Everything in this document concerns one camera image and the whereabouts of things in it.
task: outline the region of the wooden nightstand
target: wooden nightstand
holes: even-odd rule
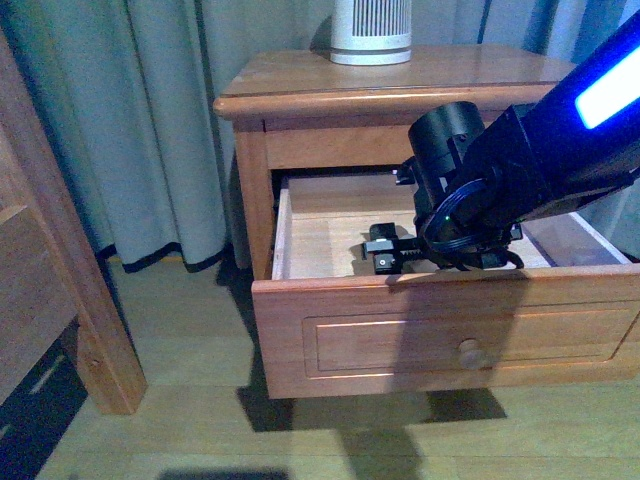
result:
[[[637,372],[640,266],[578,216],[528,227],[525,260],[543,268],[374,276],[357,245],[372,223],[410,231],[407,191],[385,175],[296,178],[400,164],[411,156],[409,126],[430,109],[471,101],[491,122],[511,104],[536,102],[571,69],[496,45],[416,47],[411,62],[385,67],[265,53],[244,68],[215,108],[234,124],[271,396]],[[280,172],[292,178],[274,185]]]

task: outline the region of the open drawer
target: open drawer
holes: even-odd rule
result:
[[[373,275],[369,226],[413,231],[390,174],[293,177],[272,280],[253,284],[272,398],[629,378],[640,365],[640,265],[577,214],[524,225],[527,268]]]

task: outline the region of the wooden floor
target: wooden floor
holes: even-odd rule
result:
[[[640,478],[638,379],[269,402],[247,276],[112,270],[150,388],[87,401],[39,479]]]

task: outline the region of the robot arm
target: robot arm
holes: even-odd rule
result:
[[[374,228],[363,252],[376,272],[399,273],[418,251],[441,268],[522,268],[508,250],[520,222],[581,209],[640,176],[640,12],[537,104],[486,130],[472,103],[444,105],[409,139],[397,183],[413,185],[416,238]]]

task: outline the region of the nightstand top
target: nightstand top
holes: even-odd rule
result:
[[[556,83],[573,65],[502,45],[414,46],[410,62],[338,65],[303,50],[266,52],[251,60],[224,97],[380,88]]]
[[[414,46],[410,62],[366,67],[338,65],[308,50],[265,52],[242,69],[215,108],[231,119],[295,116],[316,108],[320,113],[330,113],[335,102],[345,100],[367,108],[365,104],[379,103],[383,96],[393,97],[394,104],[401,108],[403,98],[434,92],[441,95],[447,91],[523,86],[548,89],[573,67],[568,62],[501,45]]]

